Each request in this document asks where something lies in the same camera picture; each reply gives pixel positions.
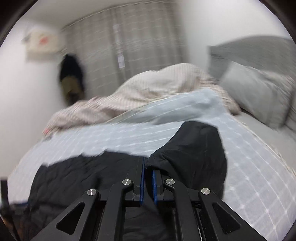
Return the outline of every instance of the checkered bedding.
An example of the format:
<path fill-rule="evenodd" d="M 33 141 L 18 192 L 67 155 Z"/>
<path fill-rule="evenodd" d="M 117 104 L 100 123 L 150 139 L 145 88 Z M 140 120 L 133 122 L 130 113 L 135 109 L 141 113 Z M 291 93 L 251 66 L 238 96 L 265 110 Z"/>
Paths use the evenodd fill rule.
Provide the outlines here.
<path fill-rule="evenodd" d="M 150 156 L 183 121 L 218 128 L 228 160 L 223 200 L 268 241 L 282 240 L 296 219 L 296 177 L 265 143 L 229 115 L 210 89 L 129 111 L 106 124 L 70 129 L 34 146 L 8 179 L 10 202 L 27 200 L 41 164 L 108 149 Z"/>

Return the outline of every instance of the wall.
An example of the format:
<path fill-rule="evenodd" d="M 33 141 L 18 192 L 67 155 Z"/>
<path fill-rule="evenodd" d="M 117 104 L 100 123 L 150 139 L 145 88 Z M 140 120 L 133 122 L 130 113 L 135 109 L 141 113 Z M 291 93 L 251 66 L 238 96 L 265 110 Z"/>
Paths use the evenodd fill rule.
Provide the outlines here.
<path fill-rule="evenodd" d="M 32 28 L 58 32 L 21 18 L 0 48 L 0 176 L 7 176 L 42 136 L 49 118 L 65 107 L 57 55 L 32 60 L 22 42 Z"/>
<path fill-rule="evenodd" d="M 207 46 L 251 35 L 291 38 L 259 0 L 177 0 L 189 62 L 207 70 Z"/>

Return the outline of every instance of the black jacket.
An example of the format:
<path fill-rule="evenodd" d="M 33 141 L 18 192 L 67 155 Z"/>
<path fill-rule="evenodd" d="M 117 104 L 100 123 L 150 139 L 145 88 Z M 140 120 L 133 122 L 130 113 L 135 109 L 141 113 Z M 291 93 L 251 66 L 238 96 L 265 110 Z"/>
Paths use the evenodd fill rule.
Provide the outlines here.
<path fill-rule="evenodd" d="M 32 239 L 86 190 L 104 190 L 125 179 L 139 158 L 144 157 L 104 152 L 41 166 L 22 217 L 23 240 Z M 194 121 L 183 123 L 165 146 L 146 159 L 146 168 L 144 202 L 141 208 L 126 209 L 123 240 L 174 240 L 170 209 L 158 209 L 147 191 L 149 170 L 159 169 L 188 188 L 208 187 L 221 197 L 226 158 L 217 129 Z"/>

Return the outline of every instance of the curtain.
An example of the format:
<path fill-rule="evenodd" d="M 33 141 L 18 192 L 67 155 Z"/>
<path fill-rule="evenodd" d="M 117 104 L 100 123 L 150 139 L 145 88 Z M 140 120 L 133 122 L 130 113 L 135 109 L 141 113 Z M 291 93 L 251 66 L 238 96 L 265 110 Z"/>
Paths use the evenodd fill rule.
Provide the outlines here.
<path fill-rule="evenodd" d="M 85 70 L 87 98 L 110 95 L 138 73 L 183 63 L 178 28 L 171 1 L 115 6 L 66 26 L 67 51 Z"/>

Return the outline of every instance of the metal screw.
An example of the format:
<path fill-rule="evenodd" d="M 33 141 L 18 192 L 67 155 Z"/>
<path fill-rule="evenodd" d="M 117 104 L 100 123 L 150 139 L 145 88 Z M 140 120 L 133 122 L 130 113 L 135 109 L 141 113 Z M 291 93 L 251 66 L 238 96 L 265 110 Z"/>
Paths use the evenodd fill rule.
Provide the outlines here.
<path fill-rule="evenodd" d="M 123 184 L 123 185 L 130 185 L 130 184 L 131 184 L 131 180 L 129 180 L 129 179 L 124 179 L 124 180 L 122 181 L 122 184 Z"/>
<path fill-rule="evenodd" d="M 174 179 L 171 179 L 171 178 L 167 179 L 165 182 L 166 182 L 166 184 L 168 184 L 168 185 L 173 185 L 173 184 L 175 184 L 175 180 L 174 180 Z"/>
<path fill-rule="evenodd" d="M 88 194 L 89 196 L 93 196 L 93 195 L 96 194 L 96 190 L 95 190 L 95 189 L 89 189 L 89 190 L 87 191 L 87 194 Z"/>
<path fill-rule="evenodd" d="M 204 194 L 204 195 L 209 195 L 210 194 L 210 189 L 208 189 L 208 188 L 203 188 L 202 189 L 202 194 Z"/>

